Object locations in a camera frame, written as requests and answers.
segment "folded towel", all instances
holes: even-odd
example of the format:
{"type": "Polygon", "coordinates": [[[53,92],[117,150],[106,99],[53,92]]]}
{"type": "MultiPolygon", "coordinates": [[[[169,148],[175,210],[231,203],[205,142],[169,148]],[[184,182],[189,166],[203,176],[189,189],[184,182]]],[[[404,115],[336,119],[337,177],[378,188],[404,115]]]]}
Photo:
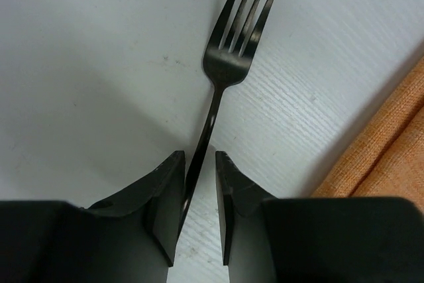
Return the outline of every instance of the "folded towel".
{"type": "Polygon", "coordinates": [[[404,197],[424,211],[424,58],[313,193],[351,196],[404,197]]]}

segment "metal utensil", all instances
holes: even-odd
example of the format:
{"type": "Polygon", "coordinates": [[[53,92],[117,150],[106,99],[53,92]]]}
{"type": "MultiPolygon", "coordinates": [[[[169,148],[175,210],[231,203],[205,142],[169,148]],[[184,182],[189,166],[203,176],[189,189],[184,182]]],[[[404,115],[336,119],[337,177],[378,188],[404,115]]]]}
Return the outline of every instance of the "metal utensil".
{"type": "Polygon", "coordinates": [[[250,32],[250,26],[259,4],[259,0],[254,0],[241,28],[240,34],[237,36],[236,32],[242,23],[241,15],[246,1],[247,0],[241,0],[233,23],[225,37],[225,29],[235,2],[235,0],[227,0],[219,15],[217,24],[213,28],[211,38],[206,46],[205,55],[203,56],[203,70],[211,80],[215,91],[205,126],[201,133],[199,143],[197,144],[193,160],[188,168],[187,176],[185,177],[185,192],[183,196],[179,233],[181,233],[184,221],[186,220],[194,189],[199,179],[201,166],[205,159],[207,145],[211,138],[223,93],[226,88],[241,83],[247,76],[274,0],[266,0],[263,10],[253,30],[250,32]]]}

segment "orange cloth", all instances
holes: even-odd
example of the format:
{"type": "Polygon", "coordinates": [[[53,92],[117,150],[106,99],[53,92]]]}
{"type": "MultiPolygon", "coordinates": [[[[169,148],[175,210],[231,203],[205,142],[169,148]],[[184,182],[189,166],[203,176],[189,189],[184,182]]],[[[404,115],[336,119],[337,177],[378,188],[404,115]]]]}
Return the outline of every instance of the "orange cloth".
{"type": "Polygon", "coordinates": [[[424,58],[313,193],[350,196],[404,197],[424,211],[424,58]]]}

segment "tabletop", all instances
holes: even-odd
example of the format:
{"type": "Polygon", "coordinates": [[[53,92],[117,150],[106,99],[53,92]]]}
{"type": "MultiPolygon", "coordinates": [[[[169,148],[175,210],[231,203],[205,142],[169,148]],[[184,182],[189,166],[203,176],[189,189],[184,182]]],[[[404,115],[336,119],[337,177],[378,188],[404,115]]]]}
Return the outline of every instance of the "tabletop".
{"type": "MultiPolygon", "coordinates": [[[[201,69],[225,0],[0,0],[0,198],[89,206],[174,150],[211,101],[201,69]]],[[[222,100],[168,282],[228,282],[214,152],[308,196],[424,53],[424,0],[275,0],[222,100]]]]}

